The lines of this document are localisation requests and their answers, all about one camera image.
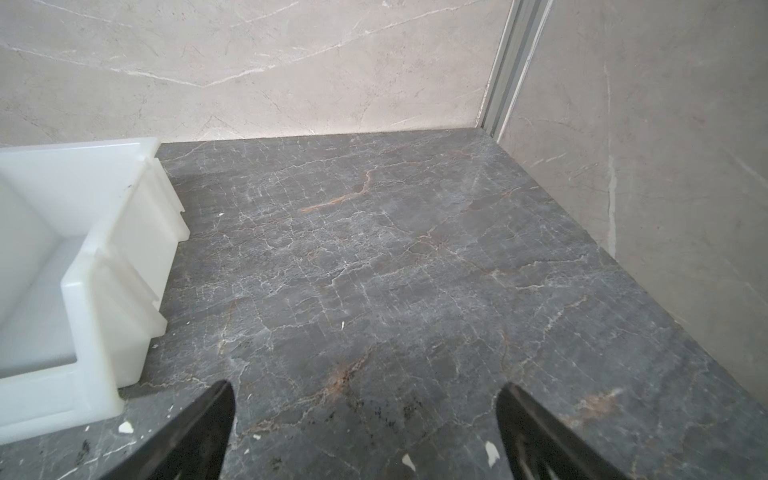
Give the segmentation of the white right storage bin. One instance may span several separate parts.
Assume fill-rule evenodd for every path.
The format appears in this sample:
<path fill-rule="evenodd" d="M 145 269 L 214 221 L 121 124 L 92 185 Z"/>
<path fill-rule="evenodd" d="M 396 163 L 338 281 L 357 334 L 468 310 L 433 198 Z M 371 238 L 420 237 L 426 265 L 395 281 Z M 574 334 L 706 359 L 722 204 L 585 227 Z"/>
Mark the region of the white right storage bin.
<path fill-rule="evenodd" d="M 152 137 L 1 152 L 1 440 L 122 413 L 164 335 L 183 205 Z"/>

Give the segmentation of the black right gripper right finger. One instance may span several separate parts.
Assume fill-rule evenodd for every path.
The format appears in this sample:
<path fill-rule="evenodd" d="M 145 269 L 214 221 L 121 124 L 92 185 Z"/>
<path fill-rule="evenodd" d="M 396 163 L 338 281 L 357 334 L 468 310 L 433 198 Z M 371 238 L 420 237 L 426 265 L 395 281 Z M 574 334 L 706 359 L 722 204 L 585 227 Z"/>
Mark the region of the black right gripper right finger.
<path fill-rule="evenodd" d="M 624 479 L 529 393 L 514 383 L 496 396 L 496 420 L 515 479 Z"/>

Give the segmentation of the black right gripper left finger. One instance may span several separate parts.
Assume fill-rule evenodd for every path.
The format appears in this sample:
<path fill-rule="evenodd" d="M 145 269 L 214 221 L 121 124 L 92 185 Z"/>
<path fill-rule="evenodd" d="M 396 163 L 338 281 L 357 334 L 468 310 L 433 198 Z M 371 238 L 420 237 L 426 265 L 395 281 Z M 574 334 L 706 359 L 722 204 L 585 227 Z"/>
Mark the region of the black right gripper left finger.
<path fill-rule="evenodd" d="M 234 424 L 232 384 L 220 380 L 188 405 L 105 479 L 217 479 Z"/>

